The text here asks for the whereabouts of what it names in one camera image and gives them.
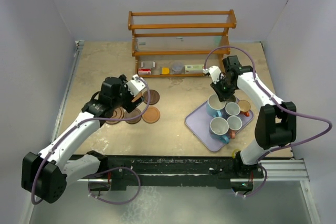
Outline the brown ringed coaster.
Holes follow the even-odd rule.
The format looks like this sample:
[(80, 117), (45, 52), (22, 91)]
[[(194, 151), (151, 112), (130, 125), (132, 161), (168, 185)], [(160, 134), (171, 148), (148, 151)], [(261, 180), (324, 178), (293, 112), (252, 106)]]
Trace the brown ringed coaster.
[[(123, 117), (124, 117), (124, 109), (121, 106), (119, 106), (114, 110), (111, 119), (123, 119)], [(106, 123), (109, 125), (114, 125), (119, 123), (119, 121), (106, 121)]]

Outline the light wood coaster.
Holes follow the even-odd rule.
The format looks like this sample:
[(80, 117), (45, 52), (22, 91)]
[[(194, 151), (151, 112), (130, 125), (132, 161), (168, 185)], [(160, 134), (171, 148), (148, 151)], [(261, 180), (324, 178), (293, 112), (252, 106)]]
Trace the light wood coaster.
[(138, 106), (139, 104), (141, 104), (143, 102), (143, 96), (141, 93), (139, 93), (133, 100), (132, 103), (135, 104), (136, 106)]

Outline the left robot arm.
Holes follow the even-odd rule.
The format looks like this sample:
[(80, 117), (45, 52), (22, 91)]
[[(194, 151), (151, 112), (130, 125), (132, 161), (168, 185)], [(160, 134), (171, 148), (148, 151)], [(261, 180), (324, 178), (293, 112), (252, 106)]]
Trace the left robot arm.
[(96, 151), (89, 151), (74, 162), (70, 162), (70, 158), (89, 136), (107, 121), (114, 121), (115, 109), (122, 107), (127, 112), (136, 109), (143, 102), (137, 95), (148, 88), (138, 75), (130, 81), (125, 75), (105, 78), (101, 89), (84, 104), (74, 122), (56, 140), (37, 154), (26, 154), (21, 184), (31, 193), (31, 203), (52, 204), (77, 180), (87, 176), (102, 178), (112, 172), (108, 158)]

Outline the orange wood coaster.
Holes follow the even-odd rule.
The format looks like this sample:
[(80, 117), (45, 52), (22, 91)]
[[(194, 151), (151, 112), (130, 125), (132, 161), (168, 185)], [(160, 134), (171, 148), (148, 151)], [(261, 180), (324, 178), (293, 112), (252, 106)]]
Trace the orange wood coaster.
[(142, 119), (146, 123), (155, 123), (160, 119), (160, 111), (154, 106), (149, 106), (145, 113), (142, 115)]

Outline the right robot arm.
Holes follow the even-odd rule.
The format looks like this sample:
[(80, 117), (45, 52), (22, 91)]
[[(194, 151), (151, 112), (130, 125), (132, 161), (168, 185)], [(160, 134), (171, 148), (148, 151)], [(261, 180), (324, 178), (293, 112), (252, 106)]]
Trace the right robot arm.
[(218, 66), (203, 69), (212, 79), (211, 88), (221, 102), (236, 90), (242, 90), (259, 110), (255, 139), (235, 157), (234, 173), (246, 177), (256, 167), (261, 156), (284, 147), (296, 139), (296, 106), (274, 95), (258, 78), (252, 66), (242, 66), (237, 56), (223, 59), (225, 71)]

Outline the dark walnut coaster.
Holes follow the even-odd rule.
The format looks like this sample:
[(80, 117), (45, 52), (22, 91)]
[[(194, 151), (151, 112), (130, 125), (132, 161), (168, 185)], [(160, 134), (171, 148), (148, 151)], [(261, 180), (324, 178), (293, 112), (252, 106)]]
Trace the dark walnut coaster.
[(145, 91), (142, 97), (143, 97), (143, 102), (149, 105), (157, 104), (160, 100), (160, 94), (156, 90), (153, 90), (153, 89), (150, 89), (149, 91)]
[(142, 119), (141, 110), (136, 108), (132, 112), (125, 111), (123, 118), (128, 124), (136, 124)]

